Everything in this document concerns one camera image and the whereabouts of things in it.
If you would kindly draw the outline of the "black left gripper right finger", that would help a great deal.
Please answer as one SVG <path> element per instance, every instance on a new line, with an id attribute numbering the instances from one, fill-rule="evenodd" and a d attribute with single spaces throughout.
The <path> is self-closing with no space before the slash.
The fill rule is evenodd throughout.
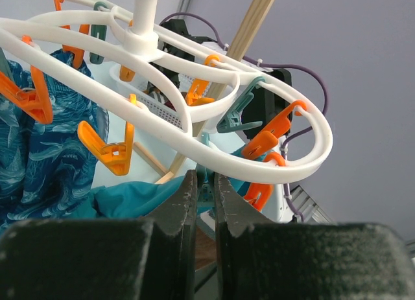
<path id="1" fill-rule="evenodd" d="M 215 174 L 220 299 L 413 299 L 414 265 L 381 224 L 276 223 Z"/>

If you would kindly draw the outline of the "white round clip hanger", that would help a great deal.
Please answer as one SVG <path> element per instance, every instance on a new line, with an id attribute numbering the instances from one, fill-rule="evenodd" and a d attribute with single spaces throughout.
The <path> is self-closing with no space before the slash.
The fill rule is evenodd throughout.
<path id="1" fill-rule="evenodd" d="M 165 41 L 194 56 L 203 58 L 211 50 L 155 24 L 157 0 L 135 0 L 129 12 L 113 3 L 109 11 L 93 10 L 98 0 L 68 0 L 81 4 L 82 10 L 48 12 L 27 20 L 1 20 L 1 47 L 37 67 L 81 95 L 98 103 L 135 127 L 168 144 L 172 149 L 206 168 L 225 176 L 257 183 L 290 183 L 309 177 L 327 159 L 333 147 L 333 134 L 322 112 L 305 96 L 284 82 L 264 75 L 263 87 L 289 102 L 304 101 L 307 110 L 296 107 L 314 131 L 313 149 L 303 158 L 288 161 L 285 167 L 250 161 L 210 148 L 192 135 L 192 125 L 224 113 L 236 94 L 219 98 L 211 104 L 191 107 L 175 85 L 158 70 L 159 66 L 183 75 L 226 84 L 234 89 L 249 84 L 260 72 L 228 56 L 221 56 L 218 67 L 189 62 L 158 49 Z M 175 127 L 147 110 L 131 105 L 115 91 L 58 61 L 49 54 L 22 42 L 29 35 L 94 52 L 135 71 L 160 88 L 173 103 L 181 120 Z"/>

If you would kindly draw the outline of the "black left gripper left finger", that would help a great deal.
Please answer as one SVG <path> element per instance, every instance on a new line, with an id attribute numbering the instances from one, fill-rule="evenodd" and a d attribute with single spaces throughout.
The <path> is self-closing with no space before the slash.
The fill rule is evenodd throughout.
<path id="1" fill-rule="evenodd" d="M 2 299 L 192 299 L 198 179 L 138 219 L 24 220 L 1 236 Z"/>

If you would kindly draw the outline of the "white perforated plastic basket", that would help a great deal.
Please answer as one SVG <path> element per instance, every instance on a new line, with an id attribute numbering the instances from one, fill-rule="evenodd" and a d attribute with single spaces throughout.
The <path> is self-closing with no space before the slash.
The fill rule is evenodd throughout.
<path id="1" fill-rule="evenodd" d="M 221 54 L 225 54 L 226 52 L 224 49 L 220 48 L 220 46 L 214 42 L 204 42 L 202 43 L 203 46 L 217 51 Z M 287 79 L 288 84 L 291 84 L 290 74 L 285 76 L 283 75 L 282 69 L 264 69 L 253 65 L 250 62 L 246 62 L 245 60 L 242 61 L 243 64 L 246 64 L 254 69 L 262 71 L 266 74 L 273 76 L 283 82 Z M 143 78 L 141 75 L 136 74 L 131 82 L 124 82 L 119 79 L 119 71 L 121 66 L 119 64 L 115 64 L 110 68 L 110 76 L 115 82 L 115 91 L 118 92 L 120 95 L 124 97 L 128 97 L 129 94 L 134 93 L 137 96 L 137 101 L 142 102 L 147 106 L 147 108 L 155 115 L 159 116 L 162 119 L 165 119 L 169 123 L 181 128 L 180 118 L 176 114 L 175 111 L 168 108 L 167 106 L 163 105 L 162 103 L 156 101 L 152 97 L 148 96 L 144 90 L 148 88 L 148 80 Z M 179 90 L 184 92 L 186 95 L 188 89 L 191 87 L 191 84 L 194 80 L 193 77 L 183 74 L 178 74 L 179 79 Z M 262 121 L 263 124 L 260 127 L 264 127 L 266 123 L 268 123 L 271 119 L 274 118 L 285 106 L 288 105 L 288 102 L 282 99 L 281 97 L 273 94 L 269 90 L 256 86 L 252 93 L 254 94 L 254 99 L 245 107 L 242 114 L 242 122 L 248 123 L 253 121 Z M 205 131 L 209 133 L 216 133 L 217 132 L 217 123 L 221 119 L 220 116 L 216 116 L 210 120 L 208 120 Z M 253 128 L 253 131 L 256 133 L 260 130 L 259 127 Z"/>

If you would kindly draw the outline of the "teal hanger clip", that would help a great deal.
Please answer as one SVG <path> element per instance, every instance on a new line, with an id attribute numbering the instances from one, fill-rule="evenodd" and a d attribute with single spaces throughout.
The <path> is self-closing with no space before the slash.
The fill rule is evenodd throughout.
<path id="1" fill-rule="evenodd" d="M 217 131 L 219 133 L 230 133 L 240 130 L 249 130 L 257 128 L 262 125 L 262 121 L 253 121 L 248 123 L 242 122 L 243 110 L 254 99 L 252 90 L 259 85 L 260 82 L 265 82 L 263 76 L 255 77 L 241 93 L 241 95 L 231 105 L 229 110 L 225 113 L 223 118 L 217 123 Z"/>
<path id="2" fill-rule="evenodd" d="M 205 166 L 196 164 L 197 175 L 197 214 L 202 214 L 214 206 L 213 193 L 209 181 L 212 179 L 214 172 Z"/>

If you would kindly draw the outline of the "dark blue patterned cloth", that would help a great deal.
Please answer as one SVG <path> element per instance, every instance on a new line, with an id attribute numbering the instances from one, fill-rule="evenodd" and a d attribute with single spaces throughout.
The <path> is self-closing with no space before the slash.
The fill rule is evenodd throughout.
<path id="1" fill-rule="evenodd" d="M 80 142 L 86 121 L 107 140 L 108 112 L 46 75 L 53 121 L 41 124 L 1 98 L 1 230 L 19 220 L 67 218 L 87 200 L 97 158 Z"/>

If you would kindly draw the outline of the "teal plain cloth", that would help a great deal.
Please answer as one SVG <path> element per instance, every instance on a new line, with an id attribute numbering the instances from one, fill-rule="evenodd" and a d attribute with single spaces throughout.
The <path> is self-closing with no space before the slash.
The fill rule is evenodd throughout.
<path id="1" fill-rule="evenodd" d="M 84 218 L 129 219 L 145 216 L 170 198 L 184 181 L 183 176 L 166 183 L 142 181 L 91 189 L 84 204 Z"/>

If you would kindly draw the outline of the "socks pile in basket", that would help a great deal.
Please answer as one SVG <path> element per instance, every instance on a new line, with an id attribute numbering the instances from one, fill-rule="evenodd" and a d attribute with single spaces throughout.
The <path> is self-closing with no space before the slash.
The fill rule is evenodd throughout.
<path id="1" fill-rule="evenodd" d="M 145 93 L 155 99 L 156 101 L 162 103 L 163 105 L 167 106 L 168 108 L 175 111 L 175 107 L 173 106 L 172 102 L 166 97 L 166 95 L 161 92 L 158 88 L 151 88 L 145 91 Z"/>

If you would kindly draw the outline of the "orange front hanger clip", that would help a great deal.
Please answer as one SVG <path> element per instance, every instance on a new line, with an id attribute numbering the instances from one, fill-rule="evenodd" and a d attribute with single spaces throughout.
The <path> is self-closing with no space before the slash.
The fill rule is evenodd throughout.
<path id="1" fill-rule="evenodd" d="M 266 155 L 263 160 L 265 163 L 273 162 L 276 166 L 285 167 L 285 159 L 281 154 L 276 152 L 271 152 Z M 246 194 L 244 195 L 244 200 L 247 201 L 253 208 L 258 211 L 262 211 L 264 206 L 267 204 L 274 186 L 271 184 L 264 183 L 251 183 Z"/>

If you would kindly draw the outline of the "orange hanger clip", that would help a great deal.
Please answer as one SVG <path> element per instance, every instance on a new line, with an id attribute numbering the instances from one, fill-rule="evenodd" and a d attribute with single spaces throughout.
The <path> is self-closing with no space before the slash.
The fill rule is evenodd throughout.
<path id="1" fill-rule="evenodd" d="M 134 144 L 134 125 L 125 123 L 124 140 L 107 143 L 87 121 L 81 121 L 77 135 L 81 143 L 114 175 L 129 173 Z"/>
<path id="2" fill-rule="evenodd" d="M 285 159 L 281 154 L 276 152 L 271 152 L 266 155 L 263 160 L 265 163 L 273 162 L 276 166 L 285 167 Z M 251 183 L 246 194 L 244 195 L 244 200 L 247 201 L 253 208 L 258 211 L 262 211 L 264 206 L 267 204 L 274 186 L 271 184 L 264 183 Z"/>
<path id="3" fill-rule="evenodd" d="M 273 149 L 278 144 L 279 138 L 290 130 L 289 115 L 296 107 L 307 110 L 307 104 L 304 101 L 296 100 L 289 104 L 242 149 L 242 156 L 245 159 L 255 160 Z"/>
<path id="4" fill-rule="evenodd" d="M 30 77 L 31 86 L 19 87 L 1 49 L 1 102 L 10 102 L 38 123 L 50 124 L 54 115 L 45 76 L 32 65 Z"/>

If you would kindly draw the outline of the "aluminium table frame rail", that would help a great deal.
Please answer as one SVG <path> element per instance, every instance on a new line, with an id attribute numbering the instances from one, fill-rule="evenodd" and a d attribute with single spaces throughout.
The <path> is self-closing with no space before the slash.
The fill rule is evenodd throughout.
<path id="1" fill-rule="evenodd" d="M 300 186 L 292 187 L 291 203 L 293 207 L 304 216 L 304 222 L 308 224 L 334 224 L 326 212 L 317 204 L 317 202 L 306 193 Z"/>

